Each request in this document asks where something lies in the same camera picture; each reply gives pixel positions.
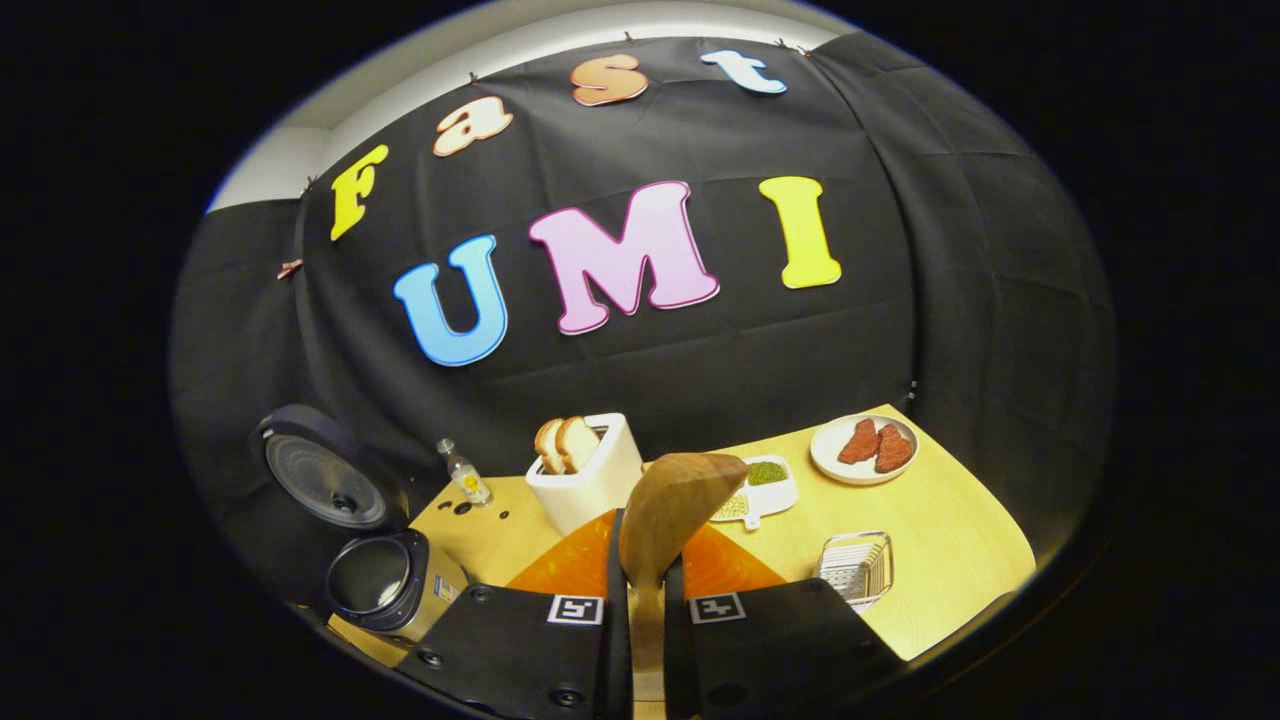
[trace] letter m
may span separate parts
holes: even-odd
[[[529,227],[529,237],[547,246],[564,301],[559,329],[580,334],[599,328],[609,309],[596,302],[588,278],[627,315],[640,307],[640,287],[648,264],[653,272],[649,302],[671,310],[712,299],[719,281],[707,273],[689,229],[685,200],[689,186],[680,181],[646,184],[631,193],[616,240],[577,208],[545,215]]]

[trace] yellow table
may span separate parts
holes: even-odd
[[[919,448],[911,466],[878,486],[828,479],[809,457],[818,427],[716,450],[740,457],[781,455],[791,465],[800,497],[760,528],[716,523],[787,580],[813,574],[822,543],[837,534],[883,530],[893,544],[893,587],[863,620],[904,660],[954,633],[996,597],[1015,591],[1036,571],[1030,544],[1004,506],[955,457],[892,406],[869,410],[906,423]],[[449,486],[412,523],[483,583],[506,585],[559,542],[524,477],[485,478],[494,492],[488,507],[454,515],[445,501],[463,502]],[[499,515],[509,511],[507,519]],[[406,652],[358,628],[330,619],[330,628],[388,666]],[[637,703],[637,719],[659,717],[662,703]]]

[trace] wooden spoon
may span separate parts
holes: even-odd
[[[618,532],[618,560],[635,591],[635,673],[662,670],[663,574],[689,538],[742,487],[746,471],[746,462],[732,455],[673,452],[655,460],[631,489]]]

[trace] white wall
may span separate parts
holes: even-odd
[[[856,31],[854,26],[803,4],[782,0],[721,1],[778,8],[788,15],[804,17],[806,22],[726,4],[655,1],[580,9],[527,22],[507,32],[494,32],[502,29],[502,26],[494,24],[494,13],[509,3],[483,6],[416,33],[329,83],[284,118],[241,160],[209,210],[255,200],[297,197],[306,187],[307,176],[328,169],[397,118],[461,87],[472,72],[484,77],[554,53],[622,40],[623,31],[637,40],[710,36],[772,44],[782,38],[788,46],[806,49]],[[535,4],[529,0],[518,5],[526,15],[532,6]],[[477,35],[485,31],[493,35]],[[460,33],[486,38],[435,61],[421,60],[426,67],[406,77],[406,58],[413,56],[415,46],[430,47],[433,41],[447,41],[449,37],[456,41]],[[430,58],[429,53],[422,55]],[[379,86],[379,82],[387,90],[369,100],[370,87]],[[344,106],[344,100],[352,105]],[[302,123],[333,123],[333,127],[294,127]]]
[[[302,195],[307,178],[328,168],[324,156],[330,135],[333,132],[324,128],[271,129],[236,165],[206,213],[241,202]]]

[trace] orange letter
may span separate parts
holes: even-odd
[[[573,100],[588,108],[630,100],[649,87],[649,78],[637,73],[640,60],[631,55],[609,55],[573,68],[568,79],[577,86]]]
[[[507,129],[515,117],[502,106],[502,97],[490,95],[472,100],[449,113],[435,126],[442,133],[431,151],[440,158],[453,155],[476,140],[493,137]]]

